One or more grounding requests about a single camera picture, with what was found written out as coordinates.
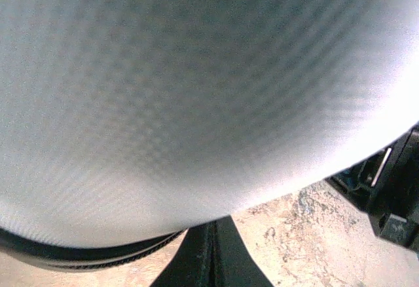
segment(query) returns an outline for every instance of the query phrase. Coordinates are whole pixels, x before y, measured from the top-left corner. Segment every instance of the concrete floor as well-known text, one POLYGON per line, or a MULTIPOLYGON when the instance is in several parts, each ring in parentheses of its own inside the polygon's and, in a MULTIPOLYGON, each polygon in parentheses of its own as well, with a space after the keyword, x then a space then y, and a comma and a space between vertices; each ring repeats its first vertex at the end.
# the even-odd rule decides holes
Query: concrete floor
MULTIPOLYGON (((233 218, 274 286, 419 286, 416 254, 376 239, 367 216, 325 182, 233 218)), ((0 254, 0 286, 148 286, 182 239, 137 262, 83 274, 46 271, 0 254)))

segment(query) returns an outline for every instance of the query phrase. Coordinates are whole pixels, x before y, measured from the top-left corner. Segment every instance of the black metal bracket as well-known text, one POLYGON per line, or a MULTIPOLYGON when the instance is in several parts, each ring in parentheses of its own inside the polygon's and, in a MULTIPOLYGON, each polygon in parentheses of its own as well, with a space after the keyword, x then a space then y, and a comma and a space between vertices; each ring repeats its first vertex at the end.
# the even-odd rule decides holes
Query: black metal bracket
POLYGON ((376 236, 419 252, 419 125, 327 181, 368 213, 376 236))

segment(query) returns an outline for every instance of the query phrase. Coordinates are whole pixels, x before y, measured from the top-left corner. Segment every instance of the black stand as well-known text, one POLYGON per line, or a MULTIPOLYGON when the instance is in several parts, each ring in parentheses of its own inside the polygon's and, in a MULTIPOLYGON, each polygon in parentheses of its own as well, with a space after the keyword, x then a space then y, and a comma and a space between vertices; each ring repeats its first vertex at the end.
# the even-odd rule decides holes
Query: black stand
POLYGON ((231 217, 188 230, 152 287, 272 287, 253 262, 231 217))

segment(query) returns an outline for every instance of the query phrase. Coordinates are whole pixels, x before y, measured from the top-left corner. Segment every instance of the black plastic part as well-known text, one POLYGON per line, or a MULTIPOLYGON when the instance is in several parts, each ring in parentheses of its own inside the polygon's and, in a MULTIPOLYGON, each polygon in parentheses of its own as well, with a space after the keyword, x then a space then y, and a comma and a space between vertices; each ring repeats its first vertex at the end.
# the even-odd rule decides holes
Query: black plastic part
POLYGON ((376 236, 419 252, 419 125, 327 181, 368 213, 376 236))
POLYGON ((188 230, 175 257, 152 287, 272 287, 257 267, 231 217, 188 230))
POLYGON ((167 245, 182 231, 110 248, 65 248, 16 236, 0 229, 0 251, 25 263, 57 271, 91 271, 135 261, 167 245))

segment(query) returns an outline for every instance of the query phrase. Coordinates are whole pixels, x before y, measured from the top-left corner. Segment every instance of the black trim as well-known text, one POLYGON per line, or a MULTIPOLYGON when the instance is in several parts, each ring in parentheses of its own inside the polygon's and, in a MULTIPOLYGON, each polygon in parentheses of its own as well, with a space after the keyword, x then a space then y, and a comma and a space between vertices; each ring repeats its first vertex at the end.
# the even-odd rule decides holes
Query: black trim
POLYGON ((143 258, 167 245, 182 231, 109 248, 65 248, 25 239, 0 229, 0 251, 20 261, 57 270, 92 270, 143 258))

